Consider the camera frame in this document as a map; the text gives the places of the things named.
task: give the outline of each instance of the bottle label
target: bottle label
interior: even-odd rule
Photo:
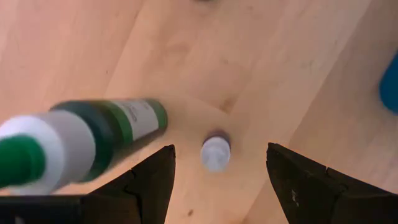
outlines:
[[[135,141],[159,128],[154,109],[145,100],[112,100],[129,120],[132,140]]]

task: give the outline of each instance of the bottle cap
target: bottle cap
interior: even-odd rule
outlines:
[[[44,153],[35,139],[24,135],[0,139],[0,187],[37,180],[44,168]]]
[[[229,142],[220,136],[207,139],[201,149],[201,162],[212,172],[225,170],[230,157]]]

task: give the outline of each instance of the wood grain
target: wood grain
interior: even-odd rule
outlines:
[[[395,0],[0,0],[0,119],[70,98],[158,98],[163,137],[57,193],[87,193],[175,144],[167,223],[286,223],[269,141],[398,192],[397,118],[377,98],[398,49],[396,10]],[[232,158],[212,174],[200,148],[218,128]]]

